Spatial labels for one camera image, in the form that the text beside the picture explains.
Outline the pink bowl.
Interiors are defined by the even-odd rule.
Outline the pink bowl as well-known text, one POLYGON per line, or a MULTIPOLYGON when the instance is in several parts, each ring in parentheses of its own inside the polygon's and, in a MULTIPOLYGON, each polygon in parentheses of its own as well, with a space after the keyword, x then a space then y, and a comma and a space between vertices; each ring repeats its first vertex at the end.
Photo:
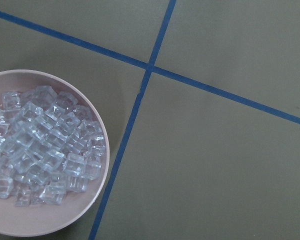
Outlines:
MULTIPOLYGON (((90 100, 77 88, 65 80, 49 73, 16 69, 0 72, 0 103, 2 93, 25 92, 37 86, 51 86, 57 93, 65 91, 73 94, 81 105, 90 107, 93 118, 98 120, 106 133, 102 118, 90 100)), ((110 165, 109 138, 105 138, 106 155, 103 157, 99 178, 92 180, 83 193, 69 193, 60 205, 35 204, 17 207, 14 200, 0 199, 0 234, 13 237, 36 237, 61 230, 79 219, 99 197, 110 165)))

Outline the clear ice cubes pile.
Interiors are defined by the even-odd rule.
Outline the clear ice cubes pile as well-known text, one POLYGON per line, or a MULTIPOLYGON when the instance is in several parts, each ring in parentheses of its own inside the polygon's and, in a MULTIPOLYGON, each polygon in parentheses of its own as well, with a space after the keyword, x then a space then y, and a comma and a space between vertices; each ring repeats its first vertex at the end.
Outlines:
POLYGON ((91 110, 49 85, 8 91, 0 104, 0 199, 60 205, 101 176, 106 142, 91 110))

